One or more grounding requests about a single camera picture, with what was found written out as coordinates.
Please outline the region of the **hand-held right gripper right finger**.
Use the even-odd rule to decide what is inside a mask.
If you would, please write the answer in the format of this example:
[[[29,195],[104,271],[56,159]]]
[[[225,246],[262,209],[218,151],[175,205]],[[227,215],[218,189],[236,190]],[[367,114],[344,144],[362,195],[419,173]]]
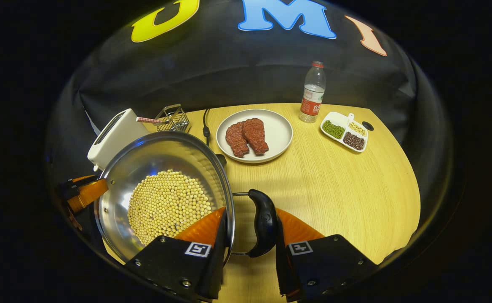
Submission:
[[[377,271],[344,236],[324,236],[287,211],[276,213],[275,268],[280,294],[289,303],[325,301]]]

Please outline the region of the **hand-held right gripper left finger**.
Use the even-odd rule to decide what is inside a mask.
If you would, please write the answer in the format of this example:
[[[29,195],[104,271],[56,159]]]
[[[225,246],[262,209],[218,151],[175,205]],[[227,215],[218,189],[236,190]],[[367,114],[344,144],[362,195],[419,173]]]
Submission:
[[[155,238],[126,267],[184,301],[211,303],[221,290],[226,224],[226,209],[221,207],[175,238]]]

